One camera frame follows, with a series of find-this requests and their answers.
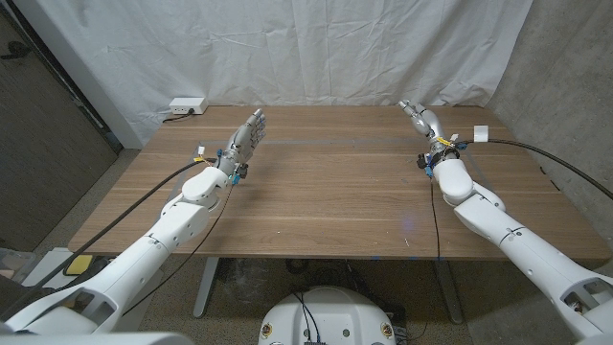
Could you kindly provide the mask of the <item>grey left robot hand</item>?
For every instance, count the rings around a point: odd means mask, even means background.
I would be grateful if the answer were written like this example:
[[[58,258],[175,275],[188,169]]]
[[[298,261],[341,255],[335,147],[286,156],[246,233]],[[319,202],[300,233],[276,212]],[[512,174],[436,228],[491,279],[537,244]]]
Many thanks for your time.
[[[248,161],[265,137],[265,125],[265,115],[259,108],[230,137],[226,148],[220,152],[216,167],[232,177],[245,178]]]

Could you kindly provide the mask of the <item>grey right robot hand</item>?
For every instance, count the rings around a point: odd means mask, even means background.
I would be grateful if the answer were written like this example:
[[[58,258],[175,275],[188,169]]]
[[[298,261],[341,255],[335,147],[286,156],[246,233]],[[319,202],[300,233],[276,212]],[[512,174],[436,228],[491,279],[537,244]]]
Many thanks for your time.
[[[397,105],[409,116],[414,129],[428,141],[429,153],[434,164],[446,159],[459,158],[457,150],[451,144],[444,143],[443,127],[432,110],[409,100],[401,100]]]

